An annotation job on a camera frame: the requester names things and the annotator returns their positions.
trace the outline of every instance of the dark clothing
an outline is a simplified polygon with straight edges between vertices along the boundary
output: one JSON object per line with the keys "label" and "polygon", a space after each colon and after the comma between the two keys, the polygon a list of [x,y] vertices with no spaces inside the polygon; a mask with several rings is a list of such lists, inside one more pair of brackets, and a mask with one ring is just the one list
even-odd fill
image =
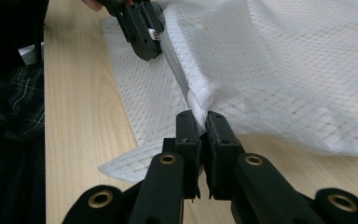
{"label": "dark clothing", "polygon": [[46,222],[43,64],[0,82],[0,223]]}

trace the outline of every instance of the black plastic part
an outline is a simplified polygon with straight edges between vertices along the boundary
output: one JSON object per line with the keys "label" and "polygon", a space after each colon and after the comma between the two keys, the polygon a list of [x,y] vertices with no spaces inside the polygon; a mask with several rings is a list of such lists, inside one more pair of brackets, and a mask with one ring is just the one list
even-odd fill
{"label": "black plastic part", "polygon": [[[112,195],[110,203],[106,195]],[[124,223],[124,217],[120,213],[122,193],[119,189],[111,186],[97,186],[84,192],[65,217],[63,224],[107,224]]]}
{"label": "black plastic part", "polygon": [[206,121],[209,145],[205,144],[205,173],[210,197],[231,200],[237,181],[234,175],[238,156],[243,153],[241,143],[232,132],[226,118],[209,112]]}
{"label": "black plastic part", "polygon": [[231,214],[236,224],[258,224],[257,216],[240,186],[231,200]]}
{"label": "black plastic part", "polygon": [[182,223],[184,166],[174,152],[153,158],[129,223]]}
{"label": "black plastic part", "polygon": [[121,30],[130,42],[135,54],[142,60],[149,61],[161,53],[159,41],[153,40],[148,28],[157,33],[164,31],[164,25],[159,19],[162,13],[158,3],[149,0],[134,2],[132,6],[124,6],[124,0],[98,0],[109,13],[117,18]]}
{"label": "black plastic part", "polygon": [[191,110],[176,116],[175,151],[185,159],[185,199],[200,197],[198,186],[200,173],[201,141]]}
{"label": "black plastic part", "polygon": [[358,223],[358,198],[342,189],[321,189],[315,209],[327,223]]}
{"label": "black plastic part", "polygon": [[266,158],[244,153],[235,171],[260,223],[324,223]]}

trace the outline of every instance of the white fabric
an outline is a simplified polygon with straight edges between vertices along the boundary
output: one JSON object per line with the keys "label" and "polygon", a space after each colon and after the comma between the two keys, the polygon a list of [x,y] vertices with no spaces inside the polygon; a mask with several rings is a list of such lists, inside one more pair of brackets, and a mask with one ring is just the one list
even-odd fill
{"label": "white fabric", "polygon": [[[164,16],[188,83],[186,101],[201,126],[212,110],[234,133],[270,133],[314,151],[358,156],[358,1],[173,0]],[[115,29],[115,37],[105,33],[107,46],[140,145],[174,136],[174,113],[186,104],[167,63],[141,63],[113,49],[131,51]],[[158,81],[129,87],[121,76]],[[164,83],[171,85],[167,94],[159,90]],[[151,100],[161,94],[163,101]]]}

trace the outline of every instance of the wooden table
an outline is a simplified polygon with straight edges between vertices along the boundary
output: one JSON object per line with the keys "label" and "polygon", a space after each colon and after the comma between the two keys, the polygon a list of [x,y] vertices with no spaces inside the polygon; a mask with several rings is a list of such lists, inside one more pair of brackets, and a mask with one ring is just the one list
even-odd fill
{"label": "wooden table", "polygon": [[[61,223],[86,189],[129,183],[97,167],[134,147],[103,41],[100,19],[80,0],[50,0],[45,28],[47,222]],[[249,152],[270,159],[300,192],[336,187],[358,196],[358,158],[322,156],[258,134],[239,136]],[[185,203],[185,223],[233,223],[229,202]]]}

